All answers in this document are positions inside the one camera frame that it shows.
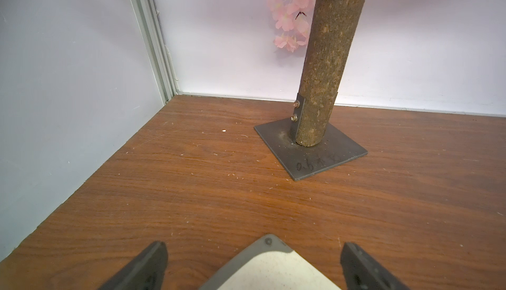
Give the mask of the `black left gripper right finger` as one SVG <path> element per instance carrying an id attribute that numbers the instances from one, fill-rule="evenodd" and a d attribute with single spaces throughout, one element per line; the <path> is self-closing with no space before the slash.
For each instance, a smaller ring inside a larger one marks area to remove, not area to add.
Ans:
<path id="1" fill-rule="evenodd" d="M 356 243 L 344 244 L 340 264 L 347 289 L 409 290 L 408 286 Z"/>

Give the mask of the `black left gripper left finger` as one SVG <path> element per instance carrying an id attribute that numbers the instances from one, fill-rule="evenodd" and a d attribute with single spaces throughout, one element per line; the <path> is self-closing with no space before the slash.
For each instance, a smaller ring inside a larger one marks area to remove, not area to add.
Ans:
<path id="1" fill-rule="evenodd" d="M 167 264 L 168 252 L 166 244 L 163 241 L 154 241 L 100 286 L 99 290 L 160 290 Z"/>

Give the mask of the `white grey-rimmed cutting board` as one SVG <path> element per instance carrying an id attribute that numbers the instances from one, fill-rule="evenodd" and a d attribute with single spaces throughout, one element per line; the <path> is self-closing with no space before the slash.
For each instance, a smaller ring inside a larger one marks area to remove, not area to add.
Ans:
<path id="1" fill-rule="evenodd" d="M 274 234 L 267 234 L 242 250 L 200 288 L 339 289 Z"/>

